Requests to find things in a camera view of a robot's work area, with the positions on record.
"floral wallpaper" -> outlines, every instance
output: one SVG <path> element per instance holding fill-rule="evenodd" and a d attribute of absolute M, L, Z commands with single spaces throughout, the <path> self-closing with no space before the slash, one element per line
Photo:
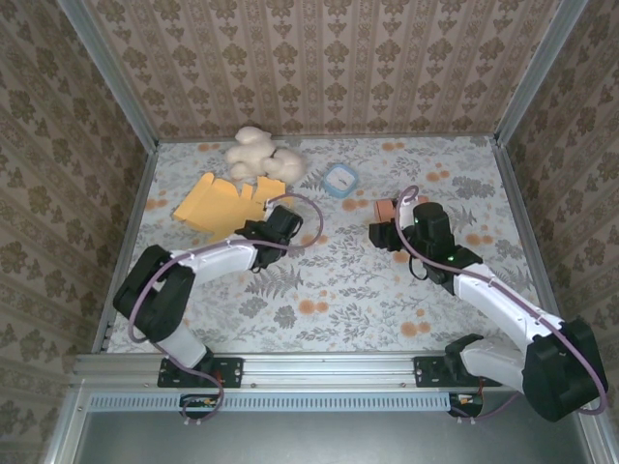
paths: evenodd
<path fill-rule="evenodd" d="M 560 0 L 88 0 L 160 139 L 492 132 Z"/>
<path fill-rule="evenodd" d="M 565 317 L 619 389 L 619 2 L 592 0 L 508 146 Z M 619 424 L 619 404 L 613 417 Z"/>
<path fill-rule="evenodd" d="M 144 150 L 54 0 L 0 2 L 0 462 L 43 456 Z"/>
<path fill-rule="evenodd" d="M 504 336 L 470 304 L 429 280 L 416 280 L 407 253 L 389 253 L 369 241 L 373 202 L 393 198 L 412 183 L 421 188 L 420 201 L 444 206 L 458 243 L 537 301 L 489 137 L 290 137 L 278 143 L 307 160 L 307 175 L 289 188 L 319 205 L 325 229 L 316 245 L 257 275 L 234 273 L 193 287 L 185 322 L 215 352 L 442 350 L 465 334 Z M 224 153 L 233 144 L 160 145 L 133 262 L 149 245 L 191 249 L 206 243 L 207 234 L 172 219 L 172 213 L 205 172 L 228 178 Z M 359 175 L 345 199 L 322 187 L 337 162 Z M 301 201 L 294 209 L 304 225 L 293 242 L 307 243 L 318 226 L 316 214 Z M 424 275 L 418 262 L 414 270 Z M 116 317 L 107 351 L 149 350 L 155 351 L 149 343 L 132 343 L 127 320 Z"/>

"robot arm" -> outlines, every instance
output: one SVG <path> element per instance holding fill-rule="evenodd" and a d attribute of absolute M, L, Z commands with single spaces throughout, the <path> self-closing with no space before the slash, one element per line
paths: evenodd
<path fill-rule="evenodd" d="M 246 221 L 243 229 L 225 240 L 227 245 L 214 246 L 174 264 L 162 275 L 159 288 L 149 290 L 137 313 L 135 326 L 151 343 L 160 346 L 184 367 L 193 368 L 205 357 L 212 357 L 208 347 L 183 323 L 192 287 L 228 273 L 266 268 L 283 257 L 286 251 L 251 243 L 239 245 L 238 240 L 260 240 L 287 246 L 302 223 L 300 216 L 277 206 L 267 210 L 266 220 Z M 155 272 L 182 254 L 186 252 L 168 252 L 160 246 L 146 248 L 116 293 L 114 307 L 129 319 L 139 294 Z"/>
<path fill-rule="evenodd" d="M 449 218 L 439 204 L 408 202 L 395 213 L 399 213 L 403 236 L 414 250 L 436 264 L 463 271 L 450 272 L 425 262 L 427 277 L 479 309 L 514 343 L 509 346 L 470 334 L 450 344 L 445 361 L 455 380 L 472 375 L 507 385 L 524 393 L 531 406 L 549 421 L 558 421 L 598 397 L 597 387 L 580 361 L 540 323 L 544 318 L 591 364 L 607 390 L 598 346 L 586 323 L 566 323 L 501 282 L 480 256 L 456 245 Z M 372 224 L 369 238 L 376 247 L 389 251 L 403 248 L 393 219 Z M 486 281 L 468 274 L 482 276 Z M 488 282 L 499 283 L 510 298 Z M 531 314 L 522 305 L 530 308 Z"/>

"patterned mat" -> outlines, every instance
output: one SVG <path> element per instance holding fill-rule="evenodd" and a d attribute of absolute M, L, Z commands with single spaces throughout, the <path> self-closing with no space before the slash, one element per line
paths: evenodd
<path fill-rule="evenodd" d="M 373 201 L 416 183 L 441 203 L 457 242 L 471 247 L 525 298 L 537 296 L 487 137 L 307 139 L 279 141 L 308 161 L 291 190 L 314 200 L 326 225 L 317 245 L 290 253 L 258 275 L 226 275 L 194 287 L 185 322 L 215 352 L 402 351 L 442 349 L 464 334 L 502 337 L 481 312 L 408 271 L 408 255 L 374 248 Z M 133 261 L 149 245 L 186 249 L 206 237 L 171 218 L 208 171 L 227 178 L 226 143 L 163 144 Z M 336 199 L 321 187 L 336 162 L 357 171 L 357 190 Z M 308 241 L 313 210 L 295 203 Z M 109 352 L 155 351 L 133 345 L 118 316 Z"/>

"white stuffed toy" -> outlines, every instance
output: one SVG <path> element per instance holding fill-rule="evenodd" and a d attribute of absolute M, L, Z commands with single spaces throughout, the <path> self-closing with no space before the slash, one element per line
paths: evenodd
<path fill-rule="evenodd" d="M 232 179 L 240 181 L 267 174 L 270 179 L 293 184 L 304 176 L 306 166 L 303 159 L 291 150 L 277 148 L 270 133 L 246 127 L 241 128 L 235 138 L 240 145 L 230 148 L 225 154 L 227 162 L 232 164 Z"/>
<path fill-rule="evenodd" d="M 303 159 L 286 148 L 278 148 L 271 157 L 263 159 L 262 168 L 269 179 L 278 179 L 285 184 L 294 184 L 306 173 Z"/>
<path fill-rule="evenodd" d="M 241 181 L 249 177 L 264 176 L 262 161 L 269 158 L 276 146 L 271 140 L 271 134 L 259 128 L 246 127 L 236 132 L 235 137 L 240 145 L 228 149 L 225 159 L 229 164 L 230 177 Z"/>

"purple cable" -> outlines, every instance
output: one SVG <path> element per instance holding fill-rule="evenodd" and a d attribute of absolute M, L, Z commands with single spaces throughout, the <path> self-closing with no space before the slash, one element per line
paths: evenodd
<path fill-rule="evenodd" d="M 481 416 L 478 416 L 476 418 L 472 418 L 471 416 L 466 414 L 464 411 L 462 411 L 459 408 L 455 408 L 454 406 L 452 406 L 452 411 L 456 411 L 458 414 L 462 415 L 462 419 L 470 419 L 471 422 L 473 422 L 473 421 L 484 421 L 486 419 L 493 418 L 497 414 L 505 411 L 510 404 L 512 404 L 514 401 L 516 401 L 520 397 L 521 397 L 520 393 L 514 393 L 512 396 L 510 396 L 508 398 L 507 401 L 505 401 L 501 406 L 499 406 L 495 410 L 490 411 L 487 414 L 482 414 Z"/>
<path fill-rule="evenodd" d="M 129 326 L 128 326 L 129 339 L 134 343 L 143 343 L 146 341 L 146 337 L 137 338 L 133 331 L 133 326 L 135 325 L 135 318 L 137 317 L 137 312 L 142 307 L 142 304 L 144 303 L 144 300 L 146 300 L 146 296 L 148 295 L 148 292 L 150 291 L 151 288 L 153 288 L 153 285 L 155 285 L 159 277 L 161 277 L 165 273 L 165 271 L 170 269 L 172 266 L 174 266 L 179 261 L 187 259 L 191 256 L 198 256 L 202 253 L 211 251 L 213 249 L 231 247 L 231 246 L 236 246 L 236 245 L 264 245 L 264 246 L 271 247 L 271 248 L 278 248 L 278 249 L 285 249 L 287 251 L 292 251 L 295 249 L 311 247 L 313 244 L 315 244 L 320 238 L 320 236 L 322 235 L 322 231 L 325 225 L 324 217 L 322 216 L 322 212 L 320 211 L 320 208 L 318 208 L 318 205 L 316 205 L 309 198 L 305 197 L 304 195 L 300 195 L 299 193 L 285 193 L 284 195 L 280 195 L 280 196 L 276 196 L 275 198 L 272 198 L 271 200 L 268 201 L 268 203 L 272 203 L 274 201 L 278 201 L 278 200 L 281 200 L 283 198 L 288 198 L 288 197 L 295 197 L 295 198 L 302 199 L 303 201 L 309 203 L 309 205 L 312 206 L 313 209 L 318 214 L 318 220 L 320 222 L 318 226 L 318 233 L 309 243 L 305 245 L 299 245 L 299 246 L 287 246 L 287 245 L 274 244 L 272 242 L 266 242 L 264 240 L 239 239 L 239 240 L 231 240 L 229 242 L 226 242 L 226 241 L 217 242 L 216 244 L 210 244 L 207 246 L 203 246 L 201 248 L 196 248 L 192 251 L 188 251 L 187 253 L 183 253 L 179 256 L 176 256 L 170 259 L 165 264 L 163 264 L 163 266 L 161 266 L 158 271 L 155 272 L 155 274 L 146 283 L 146 286 L 144 287 L 142 292 L 137 297 L 137 300 L 135 301 L 135 304 L 133 305 L 132 313 L 129 316 Z"/>
<path fill-rule="evenodd" d="M 598 405 L 598 407 L 596 409 L 582 409 L 581 408 L 578 410 L 579 413 L 587 415 L 587 416 L 596 416 L 598 414 L 601 414 L 608 407 L 608 399 L 606 397 L 606 392 L 604 391 L 604 385 L 602 385 L 602 381 L 600 380 L 600 377 L 598 376 L 595 369 L 591 366 L 591 364 L 580 354 L 578 350 L 576 350 L 576 348 L 572 345 L 572 343 L 562 333 L 560 333 L 552 324 L 550 324 L 545 318 L 540 317 L 540 315 L 533 308 L 531 308 L 528 304 L 524 303 L 523 301 L 519 300 L 514 295 L 512 295 L 512 293 L 505 286 L 497 283 L 496 280 L 490 279 L 486 277 L 485 275 L 473 273 L 471 271 L 466 271 L 463 269 L 453 268 L 451 266 L 446 266 L 444 264 L 436 263 L 432 261 L 431 259 L 426 258 L 424 255 L 422 255 L 419 251 L 417 251 L 415 248 L 413 248 L 408 243 L 399 225 L 399 210 L 402 206 L 402 202 L 404 201 L 404 199 L 406 200 L 414 199 L 417 197 L 418 193 L 419 193 L 419 187 L 417 186 L 410 186 L 406 188 L 400 194 L 398 198 L 398 204 L 396 205 L 396 230 L 398 232 L 399 239 L 402 241 L 402 243 L 404 244 L 408 252 L 411 253 L 416 258 L 418 258 L 422 263 L 429 264 L 430 266 L 434 268 L 442 269 L 443 271 L 448 271 L 454 274 L 462 274 L 464 276 L 470 276 L 482 282 L 487 283 L 488 285 L 496 288 L 499 292 L 501 292 L 507 298 L 512 300 L 514 303 L 516 303 L 520 308 L 522 308 L 529 315 L 537 319 L 538 322 L 542 324 L 544 327 L 546 327 L 549 331 L 551 331 L 557 337 L 557 339 L 561 341 L 561 343 L 563 343 L 565 347 L 574 355 L 574 357 L 582 364 L 584 369 L 587 371 L 587 374 L 589 374 L 589 376 L 593 380 L 593 383 L 595 384 L 596 389 L 598 390 L 598 395 L 600 397 L 600 404 Z"/>
<path fill-rule="evenodd" d="M 316 234 L 316 236 L 311 241 L 309 241 L 305 245 L 287 246 L 287 245 L 280 245 L 280 244 L 274 244 L 274 243 L 271 243 L 271 242 L 266 242 L 264 240 L 245 240 L 245 239 L 243 239 L 243 240 L 231 240 L 231 241 L 228 241 L 228 242 L 218 242 L 216 244 L 211 244 L 211 245 L 203 246 L 201 248 L 197 248 L 195 250 L 192 250 L 191 252 L 183 253 L 183 254 L 181 254 L 179 256 L 176 256 L 176 257 L 170 259 L 169 261 L 167 261 L 165 264 L 163 264 L 155 272 L 155 274 L 146 283 L 146 286 L 142 289 L 142 292 L 137 297 L 137 300 L 135 301 L 135 304 L 133 305 L 132 313 L 129 316 L 129 325 L 127 327 L 128 333 L 129 333 L 129 339 L 131 341 L 133 341 L 134 343 L 143 343 L 144 341 L 146 341 L 146 337 L 138 338 L 138 337 L 135 336 L 135 333 L 134 333 L 135 318 L 137 317 L 137 313 L 139 312 L 140 308 L 142 307 L 142 304 L 144 303 L 144 300 L 146 300 L 146 296 L 148 295 L 148 292 L 151 290 L 151 288 L 153 288 L 153 285 L 155 285 L 155 283 L 157 282 L 159 277 L 161 277 L 168 269 L 170 269 L 172 266 L 174 266 L 179 261 L 182 261 L 182 260 L 187 259 L 187 258 L 192 257 L 192 256 L 199 256 L 200 254 L 205 253 L 207 251 L 211 251 L 213 249 L 222 248 L 222 247 L 231 247 L 231 246 L 237 246 L 237 245 L 264 245 L 266 247 L 278 248 L 278 249 L 284 249 L 284 250 L 287 250 L 287 251 L 292 251 L 292 250 L 296 250 L 296 249 L 302 249 L 302 248 L 311 247 L 313 244 L 315 244 L 318 241 L 318 239 L 320 239 L 320 236 L 322 235 L 322 231 L 324 230 L 324 226 L 325 226 L 325 220 L 324 220 L 324 217 L 322 216 L 322 212 L 320 211 L 320 208 L 318 208 L 318 205 L 316 205 L 309 198 L 307 198 L 304 195 L 301 195 L 299 193 L 285 193 L 283 195 L 276 196 L 275 198 L 271 198 L 267 202 L 267 205 L 272 203 L 272 202 L 274 202 L 274 201 L 278 201 L 278 200 L 281 200 L 283 198 L 289 198 L 289 197 L 299 198 L 299 199 L 305 201 L 310 206 L 312 206 L 313 209 L 318 214 L 318 221 L 319 221 L 318 233 Z M 218 412 L 218 410 L 220 409 L 220 407 L 223 404 L 223 395 L 224 395 L 224 393 L 223 393 L 223 386 L 221 385 L 221 383 L 216 378 L 214 378 L 213 376 L 211 376 L 211 375 L 209 375 L 207 373 L 200 372 L 199 370 L 194 370 L 194 369 L 191 369 L 189 367 L 183 366 L 180 362 L 178 362 L 176 359 L 174 359 L 172 356 L 170 356 L 169 353 L 167 353 L 165 350 L 163 350 L 163 348 L 161 346 L 159 346 L 159 345 L 157 345 L 155 343 L 154 343 L 154 345 L 161 352 L 166 354 L 169 357 L 169 359 L 172 361 L 172 363 L 174 363 L 179 369 L 184 370 L 185 372 L 188 372 L 189 374 L 193 374 L 193 375 L 196 375 L 198 377 L 202 377 L 202 378 L 208 380 L 209 382 L 212 382 L 218 388 L 218 390 L 220 391 L 220 393 L 219 393 L 219 400 L 218 400 L 216 406 L 211 411 L 211 413 L 208 416 L 206 416 L 205 420 L 207 421 L 210 418 L 212 418 Z M 188 419 L 188 417 L 187 417 L 187 405 L 191 401 L 193 401 L 193 399 L 188 401 L 188 402 L 186 402 L 183 405 L 182 414 L 183 414 L 183 417 L 185 419 Z"/>

